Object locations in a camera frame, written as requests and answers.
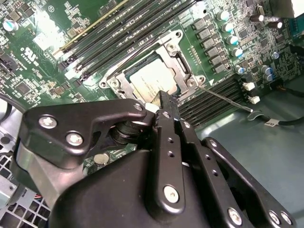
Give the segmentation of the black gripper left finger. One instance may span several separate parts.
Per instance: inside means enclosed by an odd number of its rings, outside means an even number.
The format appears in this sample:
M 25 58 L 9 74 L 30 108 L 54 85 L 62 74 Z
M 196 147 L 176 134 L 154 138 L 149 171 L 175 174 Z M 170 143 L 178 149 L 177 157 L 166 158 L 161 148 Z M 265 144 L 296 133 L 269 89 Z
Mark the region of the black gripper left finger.
M 69 187 L 132 152 L 171 151 L 182 161 L 173 98 L 159 92 L 156 112 L 132 99 L 32 108 L 22 117 L 16 163 L 52 211 Z

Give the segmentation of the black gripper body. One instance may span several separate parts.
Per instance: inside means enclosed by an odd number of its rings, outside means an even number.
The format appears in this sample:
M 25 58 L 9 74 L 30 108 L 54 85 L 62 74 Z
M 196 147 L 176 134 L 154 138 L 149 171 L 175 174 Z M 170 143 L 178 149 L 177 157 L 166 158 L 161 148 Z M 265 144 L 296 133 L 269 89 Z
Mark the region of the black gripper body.
M 220 228 L 205 178 L 171 151 L 135 151 L 69 187 L 51 228 Z

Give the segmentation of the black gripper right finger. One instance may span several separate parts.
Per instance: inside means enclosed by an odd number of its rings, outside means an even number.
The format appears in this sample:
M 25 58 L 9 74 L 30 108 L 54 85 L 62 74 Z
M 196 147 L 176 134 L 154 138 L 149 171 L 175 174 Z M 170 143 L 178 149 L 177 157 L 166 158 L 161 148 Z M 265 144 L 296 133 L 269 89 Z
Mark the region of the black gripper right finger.
M 291 214 L 217 140 L 200 140 L 181 118 L 177 101 L 171 102 L 209 226 L 295 228 Z

